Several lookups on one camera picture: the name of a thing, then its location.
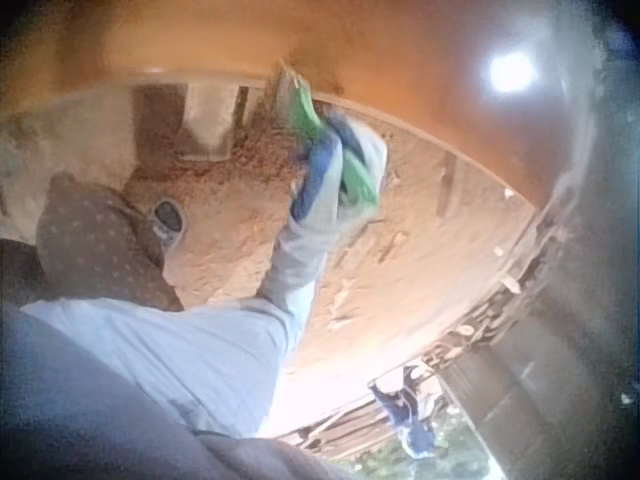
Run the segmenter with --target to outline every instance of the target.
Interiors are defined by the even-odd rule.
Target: hand
[[[344,149],[362,162],[379,192],[387,146],[361,122],[337,113],[330,114],[327,121],[330,128],[310,150],[309,171],[291,205],[291,216],[304,233],[335,240],[376,213],[376,208],[346,200],[342,190]]]

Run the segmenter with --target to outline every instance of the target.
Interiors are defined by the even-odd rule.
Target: brown polka dot fabric
[[[162,276],[164,257],[151,225],[114,190],[55,174],[36,247],[47,280],[61,297],[184,310]]]

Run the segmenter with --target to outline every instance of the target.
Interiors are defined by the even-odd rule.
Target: bright light
[[[518,92],[535,78],[531,60],[523,53],[510,53],[491,62],[491,83],[497,92]]]

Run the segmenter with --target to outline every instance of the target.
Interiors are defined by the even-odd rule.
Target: gray shoe
[[[178,244],[187,229],[187,218],[175,200],[163,198],[149,212],[149,222],[167,255]]]

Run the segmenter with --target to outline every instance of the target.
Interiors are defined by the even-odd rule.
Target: person
[[[413,367],[402,369],[402,388],[394,394],[381,391],[375,382],[368,387],[376,401],[385,410],[402,448],[414,459],[434,457],[436,435],[429,418],[420,420],[416,384],[411,373]]]
[[[345,201],[343,151],[379,191],[386,145],[347,117],[328,123],[257,293],[222,307],[185,310],[162,277],[187,228],[175,202],[145,216],[51,179],[36,248],[57,299],[2,305],[4,478],[346,478],[255,438],[331,248],[375,213]]]

